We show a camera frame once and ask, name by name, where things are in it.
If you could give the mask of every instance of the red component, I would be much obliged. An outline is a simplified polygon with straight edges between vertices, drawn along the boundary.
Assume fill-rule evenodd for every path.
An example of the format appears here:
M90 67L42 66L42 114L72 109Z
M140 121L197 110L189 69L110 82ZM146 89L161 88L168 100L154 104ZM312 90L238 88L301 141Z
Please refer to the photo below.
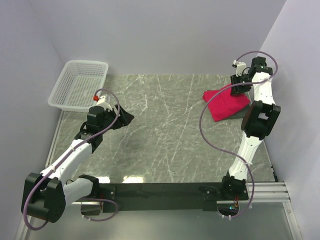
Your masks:
M219 92L219 90L205 91L202 98L207 103L217 92ZM231 88L229 88L216 96L216 98L209 103L208 108L213 120L218 122L239 112L249 103L250 100L243 93L231 96Z

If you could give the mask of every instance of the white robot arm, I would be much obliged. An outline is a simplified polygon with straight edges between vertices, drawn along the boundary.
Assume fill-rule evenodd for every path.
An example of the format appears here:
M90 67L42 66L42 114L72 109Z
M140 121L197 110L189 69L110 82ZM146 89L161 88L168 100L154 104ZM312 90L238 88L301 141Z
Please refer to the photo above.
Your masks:
M241 129L243 130L242 141L237 154L243 157L250 165L259 145L265 136L270 134L281 108L276 106L273 99L272 78L269 78L273 74L273 70L267 67L264 57L258 56L254 58L248 73L244 73L246 69L244 62L234 61L233 65L236 66L236 74L231 77L232 84L241 82L259 83L268 79L264 83L253 84L254 101L241 124ZM231 90L231 95L247 92L250 88L250 85L234 87ZM228 170L227 177L243 182L247 180L247 176L247 166L241 159L236 157Z
M99 179L94 176L81 175L70 184L67 180L72 177L77 167L83 163L100 145L103 135L97 135L84 144L79 145L83 140L99 133L108 127L115 119L116 113L109 104L109 97L103 95L96 97L96 105L89 109L87 121L80 128L70 147L49 167L40 173L31 173L25 179L21 211L24 211L26 199L35 185L47 176L39 189L33 194L28 203L27 214L39 219L55 223L64 212L64 209L73 202L83 197L97 198L99 192ZM127 113L121 106L120 114L111 129L119 129L127 126L134 119L134 116ZM73 151L67 159L59 166L63 158Z

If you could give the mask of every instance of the black metal base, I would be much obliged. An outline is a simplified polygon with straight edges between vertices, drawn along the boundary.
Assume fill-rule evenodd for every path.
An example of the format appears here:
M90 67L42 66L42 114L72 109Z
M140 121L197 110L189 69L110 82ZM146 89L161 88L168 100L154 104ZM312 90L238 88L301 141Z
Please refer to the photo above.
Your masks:
M100 194L119 205L119 211L191 210L217 211L217 201L233 201L221 194L221 182L194 183L101 183ZM248 200L247 191L238 195ZM115 211L113 204L103 204L104 213Z

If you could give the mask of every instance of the white plastic basket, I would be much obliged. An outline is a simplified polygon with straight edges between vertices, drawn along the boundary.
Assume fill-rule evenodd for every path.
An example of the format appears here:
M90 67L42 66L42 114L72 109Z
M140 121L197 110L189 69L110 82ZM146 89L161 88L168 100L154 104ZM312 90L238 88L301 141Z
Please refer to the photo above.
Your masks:
M68 61L48 99L64 111L87 113L95 105L95 91L104 86L108 64L101 61Z

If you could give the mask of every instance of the marble surface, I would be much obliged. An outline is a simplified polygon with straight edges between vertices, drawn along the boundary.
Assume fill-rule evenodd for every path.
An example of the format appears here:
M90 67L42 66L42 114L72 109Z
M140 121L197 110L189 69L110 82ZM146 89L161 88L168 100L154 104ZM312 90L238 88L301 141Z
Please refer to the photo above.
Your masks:
M127 127L105 133L101 145L73 178L88 174L112 183L220 182L235 157L205 143L199 133L199 116L205 106L203 92L229 82L227 76L204 74L107 76L104 87L117 95L135 119ZM68 148L85 120L85 113L63 113L51 161ZM241 121L214 122L207 110L204 133L217 146L237 152ZM274 182L264 144L251 169L255 181Z

